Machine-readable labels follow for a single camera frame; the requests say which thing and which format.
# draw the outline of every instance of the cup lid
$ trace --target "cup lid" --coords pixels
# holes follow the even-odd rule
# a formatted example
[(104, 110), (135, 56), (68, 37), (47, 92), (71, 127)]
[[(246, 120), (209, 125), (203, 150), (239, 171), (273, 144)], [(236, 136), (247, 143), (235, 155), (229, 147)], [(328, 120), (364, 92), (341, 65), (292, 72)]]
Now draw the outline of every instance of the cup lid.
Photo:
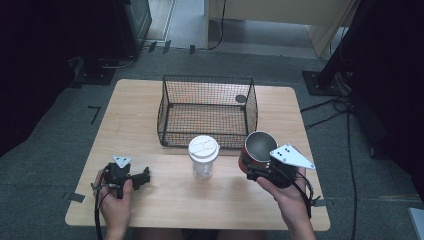
[(210, 162), (218, 155), (219, 145), (212, 137), (201, 135), (193, 138), (188, 146), (192, 160), (197, 162)]

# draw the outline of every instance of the white mounting plate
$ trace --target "white mounting plate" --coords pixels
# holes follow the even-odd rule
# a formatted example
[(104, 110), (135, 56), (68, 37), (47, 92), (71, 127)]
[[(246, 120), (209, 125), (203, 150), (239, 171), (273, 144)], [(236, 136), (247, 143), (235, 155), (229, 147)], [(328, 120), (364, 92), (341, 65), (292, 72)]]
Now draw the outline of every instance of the white mounting plate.
[(116, 162), (116, 164), (118, 164), (120, 168), (124, 168), (132, 160), (131, 157), (124, 157), (124, 156), (117, 156), (117, 155), (113, 155), (112, 158)]
[(269, 154), (284, 164), (288, 164), (288, 165), (292, 165), (296, 167), (304, 167), (308, 169), (315, 169), (315, 164), (313, 164), (308, 159), (306, 159), (299, 151), (297, 151), (289, 143), (275, 150), (272, 150)]

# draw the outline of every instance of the floor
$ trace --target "floor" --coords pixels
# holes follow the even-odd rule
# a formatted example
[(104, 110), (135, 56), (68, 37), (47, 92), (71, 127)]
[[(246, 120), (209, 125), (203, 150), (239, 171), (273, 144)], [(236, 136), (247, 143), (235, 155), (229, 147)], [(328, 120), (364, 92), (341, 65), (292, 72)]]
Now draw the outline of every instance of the floor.
[[(149, 0), (149, 4), (153, 20), (146, 44), (156, 41), (160, 46), (171, 41), (174, 48), (206, 48), (204, 1)], [(211, 48), (221, 37), (220, 19), (210, 20), (209, 25)], [(318, 59), (305, 25), (225, 20), (223, 26), (223, 40), (212, 51)], [(344, 29), (338, 31), (321, 59), (331, 57), (343, 32)]]

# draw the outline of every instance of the wire basket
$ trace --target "wire basket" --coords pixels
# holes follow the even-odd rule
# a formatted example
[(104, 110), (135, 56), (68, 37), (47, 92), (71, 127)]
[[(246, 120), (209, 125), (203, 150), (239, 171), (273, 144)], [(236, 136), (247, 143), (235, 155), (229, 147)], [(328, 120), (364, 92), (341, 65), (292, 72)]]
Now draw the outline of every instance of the wire basket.
[(258, 106), (251, 78), (163, 78), (157, 131), (163, 146), (187, 147), (199, 135), (221, 148), (241, 148), (256, 131)]

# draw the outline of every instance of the hand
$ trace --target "hand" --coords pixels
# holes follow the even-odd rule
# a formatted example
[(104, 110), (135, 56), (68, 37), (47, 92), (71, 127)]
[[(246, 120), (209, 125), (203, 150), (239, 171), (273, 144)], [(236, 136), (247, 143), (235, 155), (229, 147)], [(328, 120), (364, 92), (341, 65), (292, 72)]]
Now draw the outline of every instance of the hand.
[[(298, 172), (306, 176), (305, 168), (298, 168)], [(277, 201), (281, 216), (290, 231), (291, 239), (315, 239), (305, 203), (299, 191), (293, 185), (281, 189), (263, 177), (258, 177), (256, 181)], [(302, 191), (305, 191), (306, 182), (304, 179), (298, 178), (296, 184)]]
[[(97, 174), (95, 186), (97, 186), (102, 170)], [(127, 180), (123, 187), (123, 197), (118, 199), (116, 197), (116, 191), (111, 191), (107, 187), (103, 187), (100, 190), (99, 202), (103, 199), (100, 205), (100, 211), (102, 212), (103, 218), (107, 225), (107, 240), (124, 239), (125, 232), (128, 224), (131, 220), (131, 209), (132, 209), (132, 193), (133, 186), (132, 180)]]

